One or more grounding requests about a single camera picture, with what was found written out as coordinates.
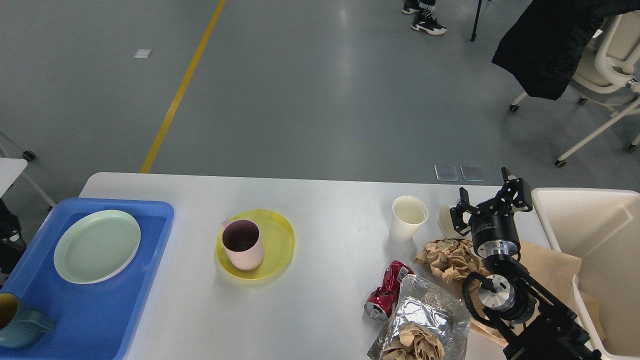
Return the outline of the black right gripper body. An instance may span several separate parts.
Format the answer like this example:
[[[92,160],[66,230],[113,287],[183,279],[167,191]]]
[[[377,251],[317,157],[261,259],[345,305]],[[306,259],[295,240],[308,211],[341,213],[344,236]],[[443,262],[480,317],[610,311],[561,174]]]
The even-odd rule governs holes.
[[[521,242],[515,227],[514,210],[502,200],[488,199],[477,206],[470,217],[471,240],[482,259],[492,255],[515,256]]]

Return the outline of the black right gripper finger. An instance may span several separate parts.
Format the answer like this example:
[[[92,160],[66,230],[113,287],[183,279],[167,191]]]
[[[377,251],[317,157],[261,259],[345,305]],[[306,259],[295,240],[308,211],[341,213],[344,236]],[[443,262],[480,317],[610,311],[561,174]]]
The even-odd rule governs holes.
[[[494,214],[509,215],[516,212],[531,212],[533,200],[530,185],[522,177],[513,175],[506,167],[502,167],[500,170],[503,186],[493,198]]]
[[[455,204],[455,207],[451,207],[449,210],[450,218],[454,231],[461,236],[466,236],[470,233],[470,225],[464,221],[464,214],[473,215],[474,207],[469,202],[469,194],[464,187],[459,189],[459,199]]]

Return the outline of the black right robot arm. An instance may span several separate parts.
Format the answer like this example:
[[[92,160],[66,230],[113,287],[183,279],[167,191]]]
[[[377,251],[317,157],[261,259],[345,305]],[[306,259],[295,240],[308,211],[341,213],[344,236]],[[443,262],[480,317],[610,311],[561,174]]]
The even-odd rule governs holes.
[[[530,186],[503,167],[503,186],[496,195],[471,205],[461,187],[451,207],[454,230],[471,235],[474,252],[489,275],[477,271],[462,283],[462,298],[470,315],[498,330],[507,342],[508,360],[600,360],[602,353],[586,346],[588,332],[577,314],[535,280],[520,262],[521,242],[516,212],[533,209]]]

